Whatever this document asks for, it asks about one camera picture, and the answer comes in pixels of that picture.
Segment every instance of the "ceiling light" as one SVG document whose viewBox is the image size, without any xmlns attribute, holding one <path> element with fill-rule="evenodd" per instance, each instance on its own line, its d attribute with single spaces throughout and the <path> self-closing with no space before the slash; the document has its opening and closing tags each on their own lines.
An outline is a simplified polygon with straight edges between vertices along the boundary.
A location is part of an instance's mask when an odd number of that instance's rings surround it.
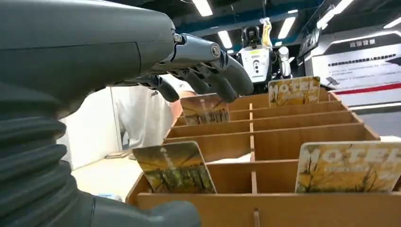
<svg viewBox="0 0 401 227">
<path fill-rule="evenodd" d="M 281 27 L 281 31 L 279 33 L 279 39 L 284 39 L 287 37 L 292 25 L 295 22 L 295 19 L 296 17 L 289 17 L 284 21 L 283 27 Z"/>
<path fill-rule="evenodd" d="M 342 0 L 336 8 L 334 8 L 335 14 L 342 13 L 346 7 L 348 7 L 354 0 Z"/>
<path fill-rule="evenodd" d="M 316 24 L 316 27 L 322 28 L 325 24 L 329 23 L 329 21 L 334 17 L 335 9 L 330 10 L 327 12 Z"/>
<path fill-rule="evenodd" d="M 327 28 L 328 24 L 324 24 L 322 25 L 322 30 L 324 30 L 325 28 Z"/>
<path fill-rule="evenodd" d="M 218 32 L 218 36 L 220 36 L 221 42 L 223 42 L 223 45 L 226 49 L 230 49 L 233 47 L 233 44 L 231 43 L 230 36 L 228 36 L 227 31 Z"/>
<path fill-rule="evenodd" d="M 394 21 L 390 22 L 389 24 L 387 24 L 383 28 L 391 28 L 391 27 L 396 26 L 399 23 L 401 23 L 401 17 L 399 17 L 398 19 L 395 19 Z"/>
<path fill-rule="evenodd" d="M 192 0 L 202 17 L 213 15 L 207 0 Z"/>
</svg>

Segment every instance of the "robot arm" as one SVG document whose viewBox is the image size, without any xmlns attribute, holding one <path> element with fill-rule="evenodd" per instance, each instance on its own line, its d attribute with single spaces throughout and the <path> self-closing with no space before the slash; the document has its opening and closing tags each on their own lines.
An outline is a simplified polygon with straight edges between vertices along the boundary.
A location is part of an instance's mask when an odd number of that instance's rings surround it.
<svg viewBox="0 0 401 227">
<path fill-rule="evenodd" d="M 174 101 L 157 77 L 166 72 L 232 102 L 253 89 L 236 61 L 174 34 L 163 13 L 103 0 L 1 0 L 0 32 L 0 226 L 200 226 L 188 202 L 141 211 L 79 191 L 57 119 L 106 86 L 143 84 Z"/>
<path fill-rule="evenodd" d="M 277 53 L 279 55 L 280 73 L 282 77 L 285 79 L 291 78 L 291 66 L 288 48 L 283 46 L 277 51 Z"/>
</svg>

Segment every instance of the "display sign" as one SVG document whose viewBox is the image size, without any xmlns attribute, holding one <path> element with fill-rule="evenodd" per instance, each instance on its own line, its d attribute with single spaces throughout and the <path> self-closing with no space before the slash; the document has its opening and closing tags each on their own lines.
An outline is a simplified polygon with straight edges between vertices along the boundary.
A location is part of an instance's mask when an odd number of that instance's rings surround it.
<svg viewBox="0 0 401 227">
<path fill-rule="evenodd" d="M 314 75 L 336 93 L 401 83 L 401 36 L 398 32 L 333 42 L 324 54 L 312 58 Z M 360 99 L 347 105 L 385 102 Z"/>
</svg>

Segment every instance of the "wooden box compartment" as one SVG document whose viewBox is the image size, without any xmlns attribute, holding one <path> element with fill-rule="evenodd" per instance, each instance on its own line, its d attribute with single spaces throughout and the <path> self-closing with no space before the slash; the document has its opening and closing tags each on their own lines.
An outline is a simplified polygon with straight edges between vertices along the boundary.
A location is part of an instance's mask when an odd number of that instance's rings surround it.
<svg viewBox="0 0 401 227">
<path fill-rule="evenodd" d="M 176 126 L 165 140 L 196 141 L 206 162 L 251 153 L 248 163 L 208 164 L 217 194 L 154 194 L 141 175 L 126 202 L 147 210 L 189 201 L 205 227 L 400 226 L 398 192 L 294 193 L 303 143 L 379 140 L 376 133 L 332 94 L 321 92 L 327 101 L 319 104 L 276 108 L 264 106 L 263 96 L 230 104 L 231 122 Z"/>
<path fill-rule="evenodd" d="M 279 108 L 279 110 L 275 112 L 270 112 L 269 108 L 269 95 L 268 94 L 260 94 L 253 96 L 244 96 L 233 103 L 228 105 L 228 110 L 230 112 L 230 118 L 232 121 L 238 120 L 248 120 L 249 119 L 249 105 L 253 105 L 253 112 L 255 118 L 262 117 L 272 117 L 272 116 L 285 116 L 285 115 L 295 115 L 295 114 L 311 114 L 311 113 L 319 113 L 319 112 L 329 112 L 329 111 L 338 111 L 344 110 L 344 106 L 342 106 L 341 102 L 338 102 L 339 99 L 333 94 L 326 92 L 325 89 L 321 88 L 319 93 L 319 101 L 322 105 L 311 105 L 309 108 L 300 108 L 299 106 L 288 106 L 287 108 Z M 327 105 L 325 103 L 328 102 L 336 102 L 333 105 Z M 181 115 L 178 118 L 175 126 L 185 126 L 186 122 Z"/>
<path fill-rule="evenodd" d="M 297 160 L 210 164 L 219 194 L 151 194 L 141 177 L 126 202 L 143 210 L 194 204 L 205 227 L 398 227 L 401 193 L 295 194 Z"/>
</svg>

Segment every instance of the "white wall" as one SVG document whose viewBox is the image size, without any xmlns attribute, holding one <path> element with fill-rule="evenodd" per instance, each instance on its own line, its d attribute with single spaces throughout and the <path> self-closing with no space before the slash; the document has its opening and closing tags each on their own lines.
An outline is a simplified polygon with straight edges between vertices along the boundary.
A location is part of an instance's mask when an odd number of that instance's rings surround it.
<svg viewBox="0 0 401 227">
<path fill-rule="evenodd" d="M 109 87 L 89 95 L 72 115 L 61 120 L 67 133 L 57 142 L 67 145 L 63 158 L 76 169 L 119 151 L 113 100 Z"/>
</svg>

